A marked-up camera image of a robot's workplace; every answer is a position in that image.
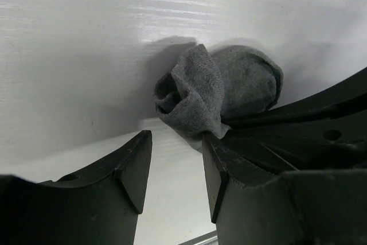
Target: white wood-grain surface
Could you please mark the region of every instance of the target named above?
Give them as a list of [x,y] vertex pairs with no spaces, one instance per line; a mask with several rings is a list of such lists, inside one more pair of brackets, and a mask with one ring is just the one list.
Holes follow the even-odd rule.
[[[154,83],[196,42],[265,51],[285,73],[280,104],[327,88],[367,66],[366,3],[0,0],[0,173],[56,179],[107,154],[155,117]],[[159,127],[138,245],[177,244],[213,229],[201,157]],[[164,205],[154,205],[167,198],[162,218]],[[192,226],[179,223],[175,206]]]

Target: gray fabric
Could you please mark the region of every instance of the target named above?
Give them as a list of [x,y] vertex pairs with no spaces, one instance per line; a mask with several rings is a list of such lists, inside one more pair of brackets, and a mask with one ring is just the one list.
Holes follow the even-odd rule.
[[212,55],[197,45],[154,88],[157,114],[201,151],[201,134],[221,139],[230,129],[221,118],[262,112],[276,104],[282,70],[263,52],[232,46]]

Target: black plastic part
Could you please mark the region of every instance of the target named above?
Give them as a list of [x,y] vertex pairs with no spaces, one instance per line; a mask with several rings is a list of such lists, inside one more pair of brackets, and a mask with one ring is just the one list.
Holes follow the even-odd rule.
[[204,134],[221,245],[367,244],[367,69]]
[[0,244],[133,244],[151,149],[142,131],[57,182],[0,176]]

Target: hole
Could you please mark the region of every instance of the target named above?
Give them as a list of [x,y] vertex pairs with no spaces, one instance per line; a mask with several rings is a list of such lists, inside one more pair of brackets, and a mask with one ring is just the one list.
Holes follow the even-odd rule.
[[329,130],[323,134],[323,137],[329,141],[336,141],[341,135],[339,130]]
[[68,174],[65,176],[62,176],[57,182],[66,182],[66,181],[73,181],[79,179],[80,176],[76,174]]

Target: rolled sock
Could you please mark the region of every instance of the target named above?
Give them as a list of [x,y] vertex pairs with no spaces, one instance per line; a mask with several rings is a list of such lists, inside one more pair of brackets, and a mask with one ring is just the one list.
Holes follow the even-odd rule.
[[278,100],[282,70],[264,53],[231,46],[211,56],[201,44],[182,54],[154,88],[160,119],[196,150],[210,131],[221,139],[231,129],[221,118],[268,110]]

